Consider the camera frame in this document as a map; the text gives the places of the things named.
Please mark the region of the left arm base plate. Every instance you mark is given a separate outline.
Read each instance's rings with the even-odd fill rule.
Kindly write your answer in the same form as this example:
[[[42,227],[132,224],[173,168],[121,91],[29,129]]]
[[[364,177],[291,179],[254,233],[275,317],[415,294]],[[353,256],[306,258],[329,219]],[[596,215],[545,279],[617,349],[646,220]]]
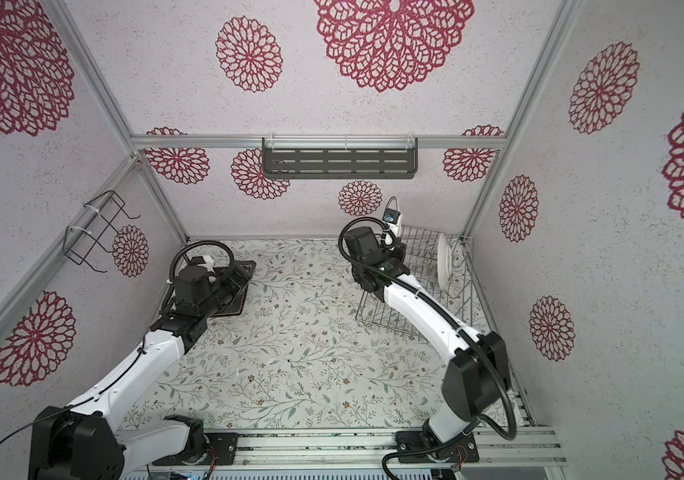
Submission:
[[[230,466],[234,463],[239,435],[237,433],[204,433],[202,450],[198,455],[179,453],[152,463],[153,466]]]

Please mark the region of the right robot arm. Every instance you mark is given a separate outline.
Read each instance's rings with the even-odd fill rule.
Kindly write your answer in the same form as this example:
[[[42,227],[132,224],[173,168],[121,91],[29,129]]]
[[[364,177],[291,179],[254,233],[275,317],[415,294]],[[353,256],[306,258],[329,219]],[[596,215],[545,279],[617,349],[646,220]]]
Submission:
[[[446,366],[443,405],[424,427],[429,443],[447,444],[480,423],[514,440],[517,422],[501,336],[469,326],[424,289],[405,264],[405,245],[384,221],[354,219],[340,232],[338,249],[355,282],[414,326]]]

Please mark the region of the black plate with gold rim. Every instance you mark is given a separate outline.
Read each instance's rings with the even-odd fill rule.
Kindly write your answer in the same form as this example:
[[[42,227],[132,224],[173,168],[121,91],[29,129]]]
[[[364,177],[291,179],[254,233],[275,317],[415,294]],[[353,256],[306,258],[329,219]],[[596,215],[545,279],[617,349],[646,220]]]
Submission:
[[[257,263],[253,260],[236,261],[231,275],[224,279],[226,267],[215,267],[214,275],[221,281],[215,297],[219,300],[219,307],[214,317],[232,317],[243,313],[248,288],[256,271]]]

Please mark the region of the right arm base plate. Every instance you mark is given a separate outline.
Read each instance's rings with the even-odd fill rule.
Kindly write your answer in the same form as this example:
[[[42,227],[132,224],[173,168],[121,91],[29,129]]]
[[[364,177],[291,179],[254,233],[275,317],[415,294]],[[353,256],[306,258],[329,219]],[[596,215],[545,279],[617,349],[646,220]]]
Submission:
[[[479,450],[472,433],[461,432],[441,443],[423,431],[398,431],[395,434],[398,461],[404,464],[477,463]]]

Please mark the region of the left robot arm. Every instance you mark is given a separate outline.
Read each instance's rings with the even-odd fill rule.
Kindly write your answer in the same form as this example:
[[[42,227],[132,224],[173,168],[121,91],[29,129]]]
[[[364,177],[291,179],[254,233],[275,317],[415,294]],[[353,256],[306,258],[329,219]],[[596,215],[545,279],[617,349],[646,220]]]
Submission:
[[[256,264],[216,267],[196,257],[171,280],[170,304],[138,347],[94,387],[62,408],[48,407],[32,427],[31,479],[120,479],[151,463],[198,464],[209,452],[200,419],[173,414],[137,430],[121,429],[139,397],[181,360],[209,318],[239,314]]]

